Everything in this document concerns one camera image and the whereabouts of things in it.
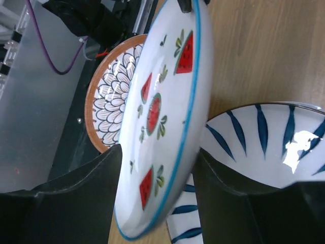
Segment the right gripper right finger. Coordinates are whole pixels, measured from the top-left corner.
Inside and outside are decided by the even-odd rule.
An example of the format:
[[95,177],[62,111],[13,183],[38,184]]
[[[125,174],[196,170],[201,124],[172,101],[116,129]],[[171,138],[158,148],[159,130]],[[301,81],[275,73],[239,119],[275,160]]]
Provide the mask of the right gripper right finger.
[[260,184],[201,149],[193,169],[204,243],[324,243],[324,182]]

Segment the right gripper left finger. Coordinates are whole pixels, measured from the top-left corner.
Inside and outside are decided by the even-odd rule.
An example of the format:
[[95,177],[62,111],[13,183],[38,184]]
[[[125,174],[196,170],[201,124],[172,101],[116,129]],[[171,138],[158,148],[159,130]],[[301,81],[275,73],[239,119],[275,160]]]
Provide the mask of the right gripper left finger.
[[1,194],[1,243],[107,243],[122,149],[32,190]]

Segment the blue striped white plate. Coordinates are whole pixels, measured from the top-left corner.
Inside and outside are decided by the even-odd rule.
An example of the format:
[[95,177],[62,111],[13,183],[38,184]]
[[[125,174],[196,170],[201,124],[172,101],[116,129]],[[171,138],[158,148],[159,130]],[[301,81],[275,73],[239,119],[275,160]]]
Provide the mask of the blue striped white plate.
[[[324,111],[289,102],[238,107],[207,122],[200,147],[242,176],[276,189],[324,182]],[[204,243],[193,172],[167,226],[172,243]]]

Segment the brown flower pattern plate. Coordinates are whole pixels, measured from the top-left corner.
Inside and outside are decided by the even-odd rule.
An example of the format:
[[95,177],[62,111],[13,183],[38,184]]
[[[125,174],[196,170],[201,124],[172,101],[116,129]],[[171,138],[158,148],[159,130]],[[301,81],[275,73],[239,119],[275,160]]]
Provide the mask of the brown flower pattern plate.
[[91,79],[84,119],[90,141],[101,153],[118,143],[131,80],[146,37],[131,37],[109,51]]

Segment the watermelon pattern white plate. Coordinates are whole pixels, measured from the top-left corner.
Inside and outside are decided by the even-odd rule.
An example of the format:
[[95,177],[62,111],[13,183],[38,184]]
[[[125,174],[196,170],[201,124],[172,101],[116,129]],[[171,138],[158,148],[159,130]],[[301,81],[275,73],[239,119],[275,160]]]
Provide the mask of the watermelon pattern white plate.
[[165,221],[183,191],[209,112],[213,35],[204,1],[190,12],[166,1],[131,81],[119,144],[114,214],[121,236],[140,239]]

